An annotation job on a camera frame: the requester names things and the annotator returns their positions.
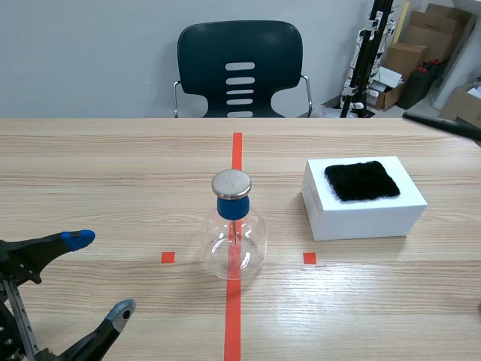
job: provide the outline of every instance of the chair backrest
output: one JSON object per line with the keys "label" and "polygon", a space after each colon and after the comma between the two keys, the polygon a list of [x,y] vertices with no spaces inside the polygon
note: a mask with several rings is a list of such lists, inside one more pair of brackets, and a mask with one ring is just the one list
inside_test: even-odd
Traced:
{"label": "chair backrest", "polygon": [[[302,39],[293,25],[282,21],[197,24],[180,34],[177,58],[183,91],[207,98],[205,117],[244,111],[253,117],[280,117],[271,99],[298,85]],[[237,68],[232,63],[249,64],[242,65],[244,70],[228,70]],[[232,104],[239,102],[249,104]]]}

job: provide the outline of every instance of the red tape line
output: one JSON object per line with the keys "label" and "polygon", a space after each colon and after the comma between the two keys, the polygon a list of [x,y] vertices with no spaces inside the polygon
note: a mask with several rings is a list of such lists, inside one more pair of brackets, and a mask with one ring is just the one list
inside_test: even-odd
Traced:
{"label": "red tape line", "polygon": [[[242,170],[242,133],[234,133],[232,168]],[[228,277],[225,296],[224,361],[241,361],[241,222],[236,221],[237,242],[234,244],[234,227],[230,222],[228,232]]]}

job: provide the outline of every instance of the round-bottom flask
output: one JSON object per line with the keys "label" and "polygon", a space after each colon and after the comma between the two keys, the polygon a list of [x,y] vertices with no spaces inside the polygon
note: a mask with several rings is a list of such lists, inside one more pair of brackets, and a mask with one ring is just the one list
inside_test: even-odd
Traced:
{"label": "round-bottom flask", "polygon": [[206,217],[201,232],[205,264],[221,278],[251,278],[267,250],[264,221],[247,196],[251,179],[243,171],[228,169],[216,174],[212,189],[217,209]]}

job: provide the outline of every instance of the black tripod stand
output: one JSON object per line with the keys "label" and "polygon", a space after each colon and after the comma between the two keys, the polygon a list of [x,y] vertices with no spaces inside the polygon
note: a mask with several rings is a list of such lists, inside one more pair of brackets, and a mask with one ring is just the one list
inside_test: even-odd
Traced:
{"label": "black tripod stand", "polygon": [[368,24],[359,34],[362,37],[362,44],[359,51],[356,51],[348,81],[344,86],[341,118],[347,117],[351,108],[360,118],[373,116],[373,113],[366,109],[368,85],[377,73],[377,68],[373,70],[373,65],[383,54],[378,50],[392,11],[392,2],[393,0],[375,0]]}

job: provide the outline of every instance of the white paper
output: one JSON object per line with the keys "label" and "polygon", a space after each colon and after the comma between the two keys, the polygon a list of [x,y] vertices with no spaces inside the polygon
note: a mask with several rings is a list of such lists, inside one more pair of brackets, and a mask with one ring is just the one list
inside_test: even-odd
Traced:
{"label": "white paper", "polygon": [[396,73],[395,71],[384,68],[383,66],[379,68],[378,81],[380,83],[383,83],[391,87],[392,89],[398,87],[398,85],[401,83],[402,77],[403,77],[402,74],[399,74],[399,73]]}
{"label": "white paper", "polygon": [[378,96],[372,96],[371,94],[368,94],[368,97],[366,98],[366,102],[371,105],[376,105],[377,103],[377,98]]}
{"label": "white paper", "polygon": [[481,99],[481,93],[477,88],[473,88],[471,90],[468,90],[468,94],[471,94],[472,96],[476,96],[477,98]]}
{"label": "white paper", "polygon": [[373,83],[369,86],[370,89],[377,90],[378,92],[385,92],[387,85],[380,83],[377,80],[374,80]]}

